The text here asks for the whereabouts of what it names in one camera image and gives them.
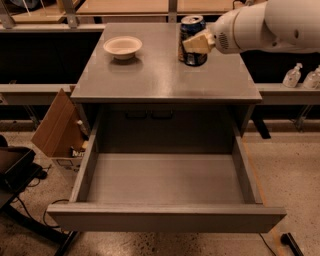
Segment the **drawer front panel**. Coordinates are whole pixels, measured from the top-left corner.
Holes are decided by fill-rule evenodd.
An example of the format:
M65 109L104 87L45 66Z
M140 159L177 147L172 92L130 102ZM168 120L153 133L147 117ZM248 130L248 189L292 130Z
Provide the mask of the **drawer front panel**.
M65 230L112 232L266 233L284 216L281 208L216 206L211 209L158 207L149 213L92 204L52 205L48 212Z

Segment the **soda can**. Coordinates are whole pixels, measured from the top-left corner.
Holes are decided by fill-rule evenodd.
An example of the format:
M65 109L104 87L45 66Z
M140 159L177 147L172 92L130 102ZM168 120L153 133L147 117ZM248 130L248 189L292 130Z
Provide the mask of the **soda can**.
M207 61L207 54L187 53L182 42L206 28L206 22L201 15L183 17L180 26L178 58L188 66L200 66Z

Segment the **brown cardboard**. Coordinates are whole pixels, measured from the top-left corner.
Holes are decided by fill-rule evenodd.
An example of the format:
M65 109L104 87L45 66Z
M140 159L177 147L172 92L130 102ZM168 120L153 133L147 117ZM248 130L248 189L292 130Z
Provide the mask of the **brown cardboard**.
M71 147L80 150L84 142L78 120L75 106L61 89L31 141L48 157L71 157Z
M58 168L59 173L68 182L68 184L73 187L76 181L80 165L82 162L82 157L76 158L51 158L55 167Z

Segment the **white bowl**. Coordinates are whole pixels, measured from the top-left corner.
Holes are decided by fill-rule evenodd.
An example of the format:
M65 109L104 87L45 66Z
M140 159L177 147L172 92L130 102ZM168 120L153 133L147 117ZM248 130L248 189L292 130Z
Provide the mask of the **white bowl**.
M104 43L103 48L112 54L116 59L127 60L134 57L141 48L142 42L135 37L119 36L109 39Z

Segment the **speckled floor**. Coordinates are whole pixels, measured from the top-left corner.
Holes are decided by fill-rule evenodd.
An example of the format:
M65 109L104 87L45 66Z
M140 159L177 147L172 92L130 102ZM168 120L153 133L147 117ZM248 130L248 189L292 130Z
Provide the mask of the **speckled floor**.
M291 256L279 238L290 232L304 255L320 255L320 122L307 121L304 133L289 121L268 122L272 138L261 139L252 124L243 138L263 201L284 206L288 215L269 234L266 242L279 256ZM0 133L10 145L28 146L35 162L48 167L46 158L30 139L31 123L0 122ZM42 221L48 204L68 198L72 186L52 167L46 180L20 195L33 217ZM19 202L14 206L24 213ZM47 222L54 224L48 217ZM54 244L0 214L0 256L54 255ZM268 256L273 255L258 234L167 234L167 233L80 233L66 255L177 255L177 256Z

